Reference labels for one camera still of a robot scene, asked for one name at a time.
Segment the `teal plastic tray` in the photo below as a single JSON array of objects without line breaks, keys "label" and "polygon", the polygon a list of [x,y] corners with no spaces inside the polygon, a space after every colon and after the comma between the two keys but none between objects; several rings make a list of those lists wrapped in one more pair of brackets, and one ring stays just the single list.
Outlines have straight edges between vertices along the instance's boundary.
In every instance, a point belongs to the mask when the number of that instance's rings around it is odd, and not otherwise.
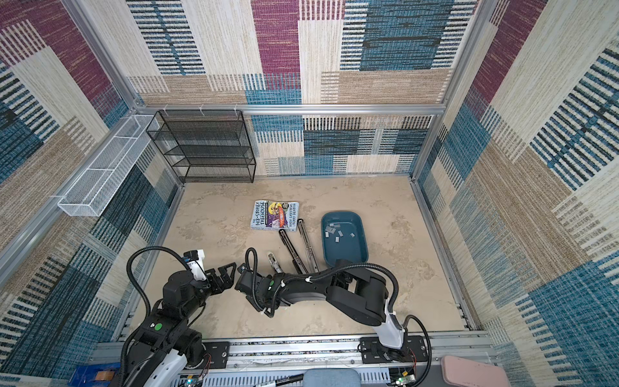
[{"label": "teal plastic tray", "polygon": [[332,211],[321,219],[322,250],[326,264],[335,267],[340,260],[351,263],[369,261],[363,222],[352,211]]}]

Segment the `small white mini stapler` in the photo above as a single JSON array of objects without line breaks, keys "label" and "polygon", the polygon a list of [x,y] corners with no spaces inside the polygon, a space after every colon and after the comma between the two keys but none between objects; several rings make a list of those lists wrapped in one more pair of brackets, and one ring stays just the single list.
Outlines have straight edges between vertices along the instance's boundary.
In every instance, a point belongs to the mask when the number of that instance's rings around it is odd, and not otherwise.
[{"label": "small white mini stapler", "polygon": [[275,257],[275,255],[271,252],[268,253],[268,259],[269,259],[269,263],[271,264],[273,270],[276,273],[282,273],[283,269],[280,267],[279,262],[277,261],[277,258]]}]

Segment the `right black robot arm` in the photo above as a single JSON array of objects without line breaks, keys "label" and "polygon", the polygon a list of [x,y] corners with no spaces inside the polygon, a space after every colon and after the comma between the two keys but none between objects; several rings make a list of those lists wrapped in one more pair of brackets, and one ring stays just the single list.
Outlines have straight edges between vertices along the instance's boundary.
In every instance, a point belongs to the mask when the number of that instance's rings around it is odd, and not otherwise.
[{"label": "right black robot arm", "polygon": [[427,330],[422,329],[422,336],[412,336],[406,327],[419,318],[410,315],[405,322],[399,322],[394,310],[399,282],[385,267],[340,260],[335,267],[318,273],[276,273],[264,277],[257,272],[255,249],[249,248],[246,255],[238,269],[240,278],[235,289],[269,318],[281,306],[325,301],[348,318],[374,330],[376,336],[362,339],[358,347],[365,363],[432,359]]}]

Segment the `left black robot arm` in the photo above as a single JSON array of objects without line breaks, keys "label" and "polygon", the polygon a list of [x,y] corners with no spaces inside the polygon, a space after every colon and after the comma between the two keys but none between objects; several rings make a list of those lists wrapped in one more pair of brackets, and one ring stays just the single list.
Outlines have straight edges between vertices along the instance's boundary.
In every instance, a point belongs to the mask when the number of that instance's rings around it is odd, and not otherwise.
[{"label": "left black robot arm", "polygon": [[[168,253],[183,266],[170,275],[163,297],[151,304],[137,282],[132,266],[141,254]],[[162,246],[140,248],[127,261],[127,276],[145,305],[143,322],[127,337],[120,353],[119,371],[112,386],[169,386],[184,370],[197,370],[203,378],[212,367],[212,351],[204,345],[202,333],[194,330],[191,316],[206,309],[206,300],[234,285],[235,262],[218,269],[204,269],[200,251],[181,256]]]}]

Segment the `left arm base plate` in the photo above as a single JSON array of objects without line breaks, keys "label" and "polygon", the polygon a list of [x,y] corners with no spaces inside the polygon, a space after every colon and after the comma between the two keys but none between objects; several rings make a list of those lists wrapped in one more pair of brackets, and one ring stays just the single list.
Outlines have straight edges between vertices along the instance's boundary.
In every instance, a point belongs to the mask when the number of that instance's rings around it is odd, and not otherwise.
[{"label": "left arm base plate", "polygon": [[229,341],[203,342],[204,358],[198,366],[202,371],[225,369],[227,367],[231,343]]}]

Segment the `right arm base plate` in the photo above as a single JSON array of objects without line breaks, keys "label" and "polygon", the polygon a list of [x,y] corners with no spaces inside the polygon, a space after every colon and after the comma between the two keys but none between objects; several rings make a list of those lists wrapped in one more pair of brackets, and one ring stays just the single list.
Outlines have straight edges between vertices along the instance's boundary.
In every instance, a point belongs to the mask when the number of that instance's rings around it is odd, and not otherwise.
[{"label": "right arm base plate", "polygon": [[383,346],[377,337],[364,337],[357,347],[364,364],[427,362],[427,344],[419,335],[408,335],[400,349]]}]

